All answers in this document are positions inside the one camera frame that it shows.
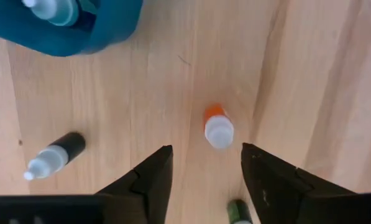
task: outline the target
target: wooden surface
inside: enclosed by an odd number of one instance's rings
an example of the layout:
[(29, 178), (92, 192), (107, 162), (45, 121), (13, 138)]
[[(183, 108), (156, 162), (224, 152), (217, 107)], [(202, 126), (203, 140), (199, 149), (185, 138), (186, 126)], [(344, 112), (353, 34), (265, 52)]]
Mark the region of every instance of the wooden surface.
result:
[[(224, 152), (203, 134), (215, 102), (236, 128)], [(22, 180), (71, 130), (87, 151)], [(371, 192), (371, 0), (146, 1), (130, 40), (70, 58), (0, 40), (0, 194), (93, 193), (172, 144), (167, 223), (224, 224), (249, 200), (241, 142)]]

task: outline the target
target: teal container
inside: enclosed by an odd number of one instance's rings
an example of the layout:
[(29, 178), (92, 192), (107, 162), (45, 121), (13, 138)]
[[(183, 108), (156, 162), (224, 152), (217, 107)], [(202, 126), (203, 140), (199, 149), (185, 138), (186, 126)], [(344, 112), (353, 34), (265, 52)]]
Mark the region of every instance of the teal container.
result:
[(73, 26), (60, 27), (34, 16), (21, 0), (0, 0), (0, 37), (44, 54), (66, 57), (97, 52), (133, 33), (142, 0), (94, 3), (96, 14), (80, 10)]

